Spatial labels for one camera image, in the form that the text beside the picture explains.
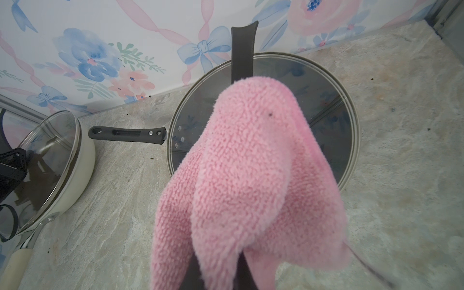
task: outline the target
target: towel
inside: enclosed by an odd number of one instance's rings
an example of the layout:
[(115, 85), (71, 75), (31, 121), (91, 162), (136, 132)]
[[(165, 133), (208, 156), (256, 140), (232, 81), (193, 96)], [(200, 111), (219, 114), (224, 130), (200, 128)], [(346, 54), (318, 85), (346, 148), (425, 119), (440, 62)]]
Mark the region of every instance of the towel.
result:
[(277, 266), (350, 263), (337, 182), (292, 92), (251, 77), (224, 90), (164, 189), (155, 217), (151, 289), (178, 289), (192, 254), (205, 287), (231, 290), (243, 251), (260, 290)]

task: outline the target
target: marble countertop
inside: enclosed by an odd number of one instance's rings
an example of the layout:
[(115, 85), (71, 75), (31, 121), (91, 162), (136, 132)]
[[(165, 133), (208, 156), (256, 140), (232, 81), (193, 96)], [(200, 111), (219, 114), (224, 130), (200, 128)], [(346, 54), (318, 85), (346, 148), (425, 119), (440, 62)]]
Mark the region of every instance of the marble countertop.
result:
[[(424, 22), (303, 54), (346, 86), (361, 150), (342, 193), (350, 240), (404, 289), (464, 288), (464, 67)], [(80, 119), (168, 128), (187, 88)], [(39, 236), (20, 289), (148, 289), (166, 143), (95, 141), (79, 200)], [(284, 264), (277, 288), (382, 289), (356, 262), (341, 272)]]

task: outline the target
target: glass lid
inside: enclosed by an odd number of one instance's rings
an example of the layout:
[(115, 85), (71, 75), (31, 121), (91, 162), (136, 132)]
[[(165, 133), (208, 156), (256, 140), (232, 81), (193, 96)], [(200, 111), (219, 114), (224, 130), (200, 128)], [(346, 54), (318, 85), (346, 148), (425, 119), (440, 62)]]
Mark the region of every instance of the glass lid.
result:
[[(358, 152), (359, 129), (354, 107), (340, 83), (318, 64), (282, 53), (255, 54), (253, 75), (277, 79), (290, 88), (339, 187), (343, 187), (341, 183), (348, 178), (344, 176), (352, 170), (350, 164)], [(172, 172), (199, 139), (216, 99), (230, 84), (228, 62), (206, 74), (182, 100), (168, 136)]]
[[(3, 200), (18, 216), (18, 232), (30, 226), (52, 204), (76, 153), (80, 132), (71, 112), (61, 111), (45, 119), (19, 145), (26, 151), (27, 175)], [(0, 233), (9, 236), (13, 214), (0, 211)]]

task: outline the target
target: wall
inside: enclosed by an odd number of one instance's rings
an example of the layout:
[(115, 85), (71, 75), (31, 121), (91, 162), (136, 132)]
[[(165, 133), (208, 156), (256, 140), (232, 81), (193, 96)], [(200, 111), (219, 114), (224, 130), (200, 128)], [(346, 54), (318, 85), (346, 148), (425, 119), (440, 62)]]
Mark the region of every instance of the wall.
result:
[(0, 2), (0, 93), (77, 115), (193, 83), (230, 59), (231, 26), (259, 20), (255, 51), (298, 53), (407, 20), (434, 0)]

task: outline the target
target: black pan handle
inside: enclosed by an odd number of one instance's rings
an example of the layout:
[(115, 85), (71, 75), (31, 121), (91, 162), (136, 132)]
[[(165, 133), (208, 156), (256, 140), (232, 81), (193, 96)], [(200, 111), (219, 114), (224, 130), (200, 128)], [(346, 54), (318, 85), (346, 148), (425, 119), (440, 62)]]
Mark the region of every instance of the black pan handle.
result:
[[(245, 27), (232, 27), (232, 84), (243, 78), (253, 76), (253, 54), (258, 22)], [(195, 254), (190, 259), (187, 272), (179, 290), (204, 290), (200, 265)], [(245, 256), (240, 253), (237, 272), (233, 281), (233, 290), (258, 290), (251, 275)]]
[(232, 84), (253, 76), (253, 54), (258, 21), (244, 27), (232, 27)]
[(95, 140), (143, 142), (161, 145), (166, 137), (166, 128), (122, 129), (93, 126), (89, 129), (89, 137)]

